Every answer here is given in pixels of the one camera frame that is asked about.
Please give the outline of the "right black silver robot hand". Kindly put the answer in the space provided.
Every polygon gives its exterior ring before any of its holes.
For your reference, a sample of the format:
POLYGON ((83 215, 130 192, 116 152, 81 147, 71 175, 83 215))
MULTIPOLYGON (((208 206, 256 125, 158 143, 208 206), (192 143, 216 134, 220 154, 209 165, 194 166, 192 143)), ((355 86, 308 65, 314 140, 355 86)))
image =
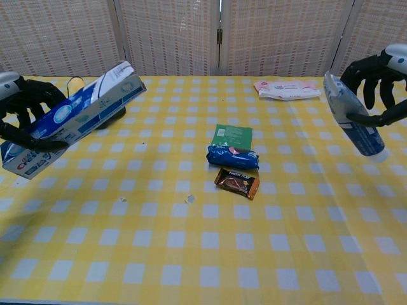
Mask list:
POLYGON ((349 112, 347 119, 367 127, 391 125, 406 117, 406 101, 396 103, 392 93, 394 83, 406 80, 406 45, 390 44, 379 55, 352 62, 341 76, 341 81, 354 93, 363 84, 367 109, 375 104, 375 89, 380 87, 380 98, 386 108, 381 115, 368 116, 349 112))

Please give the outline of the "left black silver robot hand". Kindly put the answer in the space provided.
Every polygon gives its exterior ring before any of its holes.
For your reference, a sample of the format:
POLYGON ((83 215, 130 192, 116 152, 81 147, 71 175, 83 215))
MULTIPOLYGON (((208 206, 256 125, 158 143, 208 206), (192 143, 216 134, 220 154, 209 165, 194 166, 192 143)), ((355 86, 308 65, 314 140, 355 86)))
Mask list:
POLYGON ((69 145, 63 141, 35 139, 25 131, 31 124, 31 114, 35 119, 45 115, 41 104, 53 109, 65 99, 65 95, 51 83, 26 80, 14 71, 2 72, 1 118, 5 118, 7 114, 14 114, 17 116, 19 127, 2 121, 1 138, 41 153, 67 149, 69 145))

